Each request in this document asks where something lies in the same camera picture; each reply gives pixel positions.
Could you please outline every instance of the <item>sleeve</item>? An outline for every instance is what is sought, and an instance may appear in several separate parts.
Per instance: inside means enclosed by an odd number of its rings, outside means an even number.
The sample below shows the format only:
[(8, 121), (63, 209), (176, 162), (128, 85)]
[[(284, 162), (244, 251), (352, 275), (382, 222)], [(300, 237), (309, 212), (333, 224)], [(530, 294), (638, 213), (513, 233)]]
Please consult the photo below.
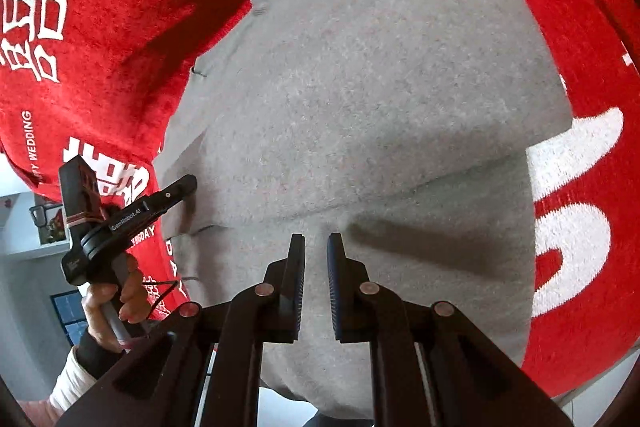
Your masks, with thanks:
[(62, 411), (69, 409), (96, 382), (96, 379), (78, 362), (77, 350), (78, 346), (74, 346), (69, 352), (65, 368), (58, 377), (51, 396), (49, 396), (49, 402), (52, 406)]
[(84, 330), (76, 349), (76, 360), (95, 379), (100, 378), (122, 358), (124, 352), (114, 353), (104, 349)]

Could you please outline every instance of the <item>cable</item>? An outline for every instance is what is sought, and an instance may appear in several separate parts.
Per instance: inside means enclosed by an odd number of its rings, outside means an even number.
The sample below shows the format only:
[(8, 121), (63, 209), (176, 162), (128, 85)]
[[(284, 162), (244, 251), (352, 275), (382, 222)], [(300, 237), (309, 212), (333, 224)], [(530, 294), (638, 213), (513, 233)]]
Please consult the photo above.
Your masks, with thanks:
[(170, 284), (171, 287), (169, 287), (168, 289), (166, 289), (164, 291), (164, 293), (162, 293), (161, 296), (159, 296), (156, 299), (156, 302), (154, 302), (151, 305), (151, 309), (149, 310), (149, 314), (146, 316), (146, 318), (149, 318), (151, 316), (151, 314), (154, 312), (154, 310), (158, 307), (158, 304), (160, 304), (160, 302), (167, 296), (169, 295), (169, 293), (171, 293), (172, 291), (174, 291), (177, 287), (178, 284), (180, 283), (180, 281), (178, 280), (174, 280), (174, 281), (153, 281), (153, 282), (145, 282), (144, 285), (145, 286), (159, 286), (161, 284)]

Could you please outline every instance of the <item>finger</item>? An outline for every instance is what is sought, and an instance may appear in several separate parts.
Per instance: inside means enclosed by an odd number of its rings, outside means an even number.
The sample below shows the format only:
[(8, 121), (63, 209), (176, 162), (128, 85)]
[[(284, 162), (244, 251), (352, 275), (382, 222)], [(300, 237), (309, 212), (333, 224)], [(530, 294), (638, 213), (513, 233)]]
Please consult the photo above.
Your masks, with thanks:
[(136, 294), (139, 288), (142, 288), (142, 278), (143, 276), (140, 270), (133, 270), (133, 272), (129, 274), (129, 278), (124, 283), (122, 292), (120, 293), (121, 302), (127, 302)]
[(86, 295), (82, 299), (84, 312), (86, 313), (87, 309), (90, 311), (99, 309), (101, 305), (113, 299), (117, 291), (118, 286), (115, 284), (99, 283), (89, 285)]
[(88, 332), (99, 346), (117, 352), (117, 339), (104, 318), (100, 306), (109, 302), (118, 287), (110, 284), (92, 284), (82, 298), (82, 308), (86, 317)]
[(120, 320), (129, 321), (131, 324), (137, 324), (148, 317), (151, 311), (151, 304), (148, 301), (148, 294), (144, 288), (120, 309)]
[(127, 253), (127, 269), (133, 272), (138, 269), (138, 260), (130, 253)]

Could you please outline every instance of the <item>gray fabric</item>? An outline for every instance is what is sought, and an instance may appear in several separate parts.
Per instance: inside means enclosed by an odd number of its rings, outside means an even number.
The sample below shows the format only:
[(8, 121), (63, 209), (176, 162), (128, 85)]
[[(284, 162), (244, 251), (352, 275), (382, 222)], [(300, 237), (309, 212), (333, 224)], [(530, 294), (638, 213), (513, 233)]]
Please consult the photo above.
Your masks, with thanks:
[[(524, 150), (571, 111), (523, 0), (252, 0), (200, 57), (154, 166), (198, 178), (162, 221), (194, 300), (229, 300), (306, 237), (300, 340), (262, 379), (372, 416), (367, 346), (334, 341), (326, 239), (407, 300), (448, 299), (520, 361), (534, 282)], [(189, 232), (190, 235), (179, 235)]]
[(197, 60), (154, 164), (161, 185), (198, 177), (190, 232), (396, 194), (571, 126), (524, 0), (253, 4)]
[(405, 194), (329, 208), (309, 216), (172, 238), (187, 288), (212, 305), (262, 281), (287, 255), (290, 235), (306, 240), (300, 339), (266, 344), (262, 380), (338, 418), (372, 418), (369, 347), (334, 340), (326, 241), (342, 233), (349, 257), (403, 299), (458, 306), (500, 349), (520, 362), (529, 335), (534, 285), (533, 207), (527, 162), (519, 155), (452, 174)]

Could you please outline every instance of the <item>blue window frame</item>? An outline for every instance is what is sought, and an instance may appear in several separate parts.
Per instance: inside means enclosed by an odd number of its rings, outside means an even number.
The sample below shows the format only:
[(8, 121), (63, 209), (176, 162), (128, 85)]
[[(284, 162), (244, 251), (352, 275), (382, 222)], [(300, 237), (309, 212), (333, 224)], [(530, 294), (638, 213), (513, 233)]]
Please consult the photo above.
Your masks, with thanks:
[(76, 290), (52, 295), (51, 302), (69, 343), (72, 346), (79, 344), (87, 327), (80, 292)]

